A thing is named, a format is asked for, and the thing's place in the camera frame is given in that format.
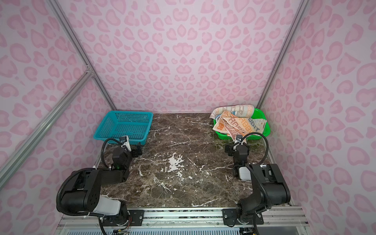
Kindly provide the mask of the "cream rabbit lettered towel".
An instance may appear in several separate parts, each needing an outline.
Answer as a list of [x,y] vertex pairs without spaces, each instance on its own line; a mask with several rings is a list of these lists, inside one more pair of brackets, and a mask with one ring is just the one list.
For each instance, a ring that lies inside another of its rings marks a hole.
[[236,135],[245,136],[253,132],[269,136],[271,129],[260,110],[256,110],[254,117],[237,117],[229,111],[223,112],[214,119],[212,128],[222,140],[235,140]]

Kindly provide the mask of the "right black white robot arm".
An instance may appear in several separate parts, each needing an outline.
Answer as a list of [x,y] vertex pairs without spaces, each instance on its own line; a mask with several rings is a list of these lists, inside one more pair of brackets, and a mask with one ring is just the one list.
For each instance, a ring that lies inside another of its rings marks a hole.
[[256,223],[263,212],[290,202],[290,190],[277,164],[249,163],[246,144],[227,144],[225,152],[233,158],[233,175],[252,183],[252,193],[237,203],[237,222]]

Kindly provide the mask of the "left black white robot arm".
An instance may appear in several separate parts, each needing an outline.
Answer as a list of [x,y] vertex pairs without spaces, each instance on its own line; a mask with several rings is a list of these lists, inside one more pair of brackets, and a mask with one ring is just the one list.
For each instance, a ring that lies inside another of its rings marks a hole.
[[142,155],[140,144],[113,149],[113,164],[108,168],[83,168],[72,172],[56,196],[56,208],[68,216],[95,216],[104,226],[129,225],[126,203],[101,195],[101,187],[125,183],[134,158]]

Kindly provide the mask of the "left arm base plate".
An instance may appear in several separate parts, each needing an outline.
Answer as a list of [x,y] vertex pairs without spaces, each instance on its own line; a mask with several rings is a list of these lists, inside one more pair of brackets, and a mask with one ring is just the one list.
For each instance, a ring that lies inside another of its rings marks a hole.
[[102,224],[108,227],[142,226],[144,214],[144,210],[120,211],[118,215],[105,216]]

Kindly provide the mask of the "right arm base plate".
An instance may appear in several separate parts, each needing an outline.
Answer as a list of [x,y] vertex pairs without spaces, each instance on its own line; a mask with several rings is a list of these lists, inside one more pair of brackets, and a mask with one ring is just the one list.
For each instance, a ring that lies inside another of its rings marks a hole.
[[223,224],[229,227],[234,227],[235,225],[253,226],[254,223],[257,225],[264,224],[264,220],[261,214],[259,215],[253,214],[251,216],[247,216],[241,219],[240,215],[238,215],[237,210],[235,208],[222,209],[221,212],[222,212]]

